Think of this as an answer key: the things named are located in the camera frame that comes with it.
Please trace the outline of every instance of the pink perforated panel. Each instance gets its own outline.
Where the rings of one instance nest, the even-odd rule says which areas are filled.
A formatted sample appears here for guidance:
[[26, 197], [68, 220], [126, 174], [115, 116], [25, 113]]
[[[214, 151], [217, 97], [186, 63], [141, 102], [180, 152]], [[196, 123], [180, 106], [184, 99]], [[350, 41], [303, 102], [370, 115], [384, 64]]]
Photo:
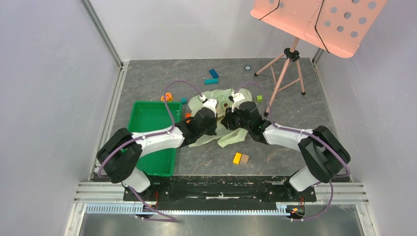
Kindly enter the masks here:
[[[262, 18], [278, 0], [255, 0], [251, 15]], [[262, 21], [341, 57], [350, 58], [387, 0], [281, 0]], [[314, 26], [324, 44], [316, 33]]]

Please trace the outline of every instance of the white wall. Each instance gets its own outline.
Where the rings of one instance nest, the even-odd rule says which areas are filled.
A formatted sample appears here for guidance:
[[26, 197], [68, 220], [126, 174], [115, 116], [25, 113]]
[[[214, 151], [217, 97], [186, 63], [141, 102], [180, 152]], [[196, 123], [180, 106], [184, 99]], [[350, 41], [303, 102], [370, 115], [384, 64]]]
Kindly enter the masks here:
[[2, 0], [0, 71], [0, 235], [62, 235], [117, 67], [79, 0]]
[[417, 2], [390, 0], [352, 58], [318, 63], [353, 175], [381, 235], [415, 235]]
[[[293, 41], [250, 15], [254, 0], [91, 2], [124, 61], [274, 58]], [[317, 47], [300, 41], [298, 50], [308, 58]]]

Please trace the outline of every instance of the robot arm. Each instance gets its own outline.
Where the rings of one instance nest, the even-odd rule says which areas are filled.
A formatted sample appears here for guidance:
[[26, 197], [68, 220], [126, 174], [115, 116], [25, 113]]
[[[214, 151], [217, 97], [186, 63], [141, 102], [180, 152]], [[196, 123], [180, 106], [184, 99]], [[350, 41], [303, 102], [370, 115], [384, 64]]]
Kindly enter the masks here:
[[118, 151], [103, 167], [110, 181], [124, 182], [141, 193], [150, 186], [150, 180], [143, 171], [136, 168], [139, 158], [159, 150], [193, 144], [205, 134], [216, 135], [217, 101], [205, 97], [202, 100], [203, 107], [195, 116], [176, 123], [171, 131], [171, 126], [145, 133], [130, 133], [126, 128], [119, 129], [97, 153], [101, 164], [120, 145], [132, 139], [137, 140], [124, 147], [124, 151]]
[[279, 126], [277, 129], [270, 121], [262, 119], [254, 102], [243, 101], [242, 97], [241, 93], [232, 93], [229, 97], [230, 100], [236, 102], [234, 105], [237, 104], [237, 106], [226, 110], [222, 125], [230, 130], [246, 129], [256, 142], [281, 145], [301, 152], [307, 166], [294, 173], [284, 183], [290, 188], [292, 194], [301, 192], [317, 182], [330, 182], [343, 168], [329, 150], [325, 148], [321, 150], [323, 146], [306, 133], [319, 137], [334, 149], [346, 164], [350, 162], [350, 155], [328, 128], [319, 126], [314, 130], [298, 130], [299, 133], [293, 132], [297, 129], [285, 126]]

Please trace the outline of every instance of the brown block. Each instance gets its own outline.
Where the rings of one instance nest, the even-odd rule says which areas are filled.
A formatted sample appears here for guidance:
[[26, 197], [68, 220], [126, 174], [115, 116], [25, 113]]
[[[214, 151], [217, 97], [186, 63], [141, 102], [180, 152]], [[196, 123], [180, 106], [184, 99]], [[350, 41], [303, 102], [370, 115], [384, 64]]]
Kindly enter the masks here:
[[248, 160], [249, 160], [249, 156], [242, 154], [242, 157], [240, 158], [240, 162], [243, 162], [246, 164]]

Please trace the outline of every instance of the green cloth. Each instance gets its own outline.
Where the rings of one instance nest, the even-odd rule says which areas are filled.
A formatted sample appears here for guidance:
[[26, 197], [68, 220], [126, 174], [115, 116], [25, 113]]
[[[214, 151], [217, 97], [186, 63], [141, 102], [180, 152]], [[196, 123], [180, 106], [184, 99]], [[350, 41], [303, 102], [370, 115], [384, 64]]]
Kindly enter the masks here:
[[[234, 91], [233, 89], [226, 89], [226, 90], [214, 90], [214, 91], [206, 91], [203, 92], [203, 95], [206, 98], [214, 98], [217, 99], [217, 114], [218, 117], [224, 117], [226, 114], [226, 107], [224, 106], [227, 103], [227, 107], [232, 106], [232, 102], [228, 99], [230, 94]], [[244, 96], [245, 101], [252, 101], [252, 94], [249, 90], [241, 88], [239, 90]], [[199, 96], [195, 96], [190, 99], [188, 102], [188, 106], [191, 109], [191, 115], [194, 116], [198, 110], [203, 107], [202, 102], [199, 100]], [[191, 144], [190, 147], [198, 147], [203, 144], [206, 144], [212, 140], [218, 139], [217, 143], [224, 148], [226, 145], [235, 144], [237, 142], [242, 142], [245, 140], [247, 135], [247, 130], [244, 129], [237, 129], [237, 130], [227, 130], [221, 123], [221, 120], [217, 121], [217, 129], [215, 136], [203, 135], [200, 137], [195, 143]]]

